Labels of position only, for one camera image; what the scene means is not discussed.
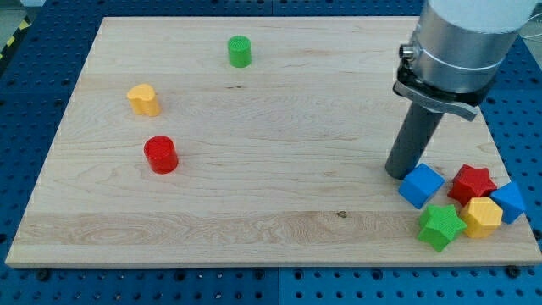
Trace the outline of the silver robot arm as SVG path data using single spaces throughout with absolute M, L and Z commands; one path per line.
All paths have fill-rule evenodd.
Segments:
M 396 94 L 411 100 L 410 120 L 478 113 L 533 0 L 427 0 L 401 59 Z

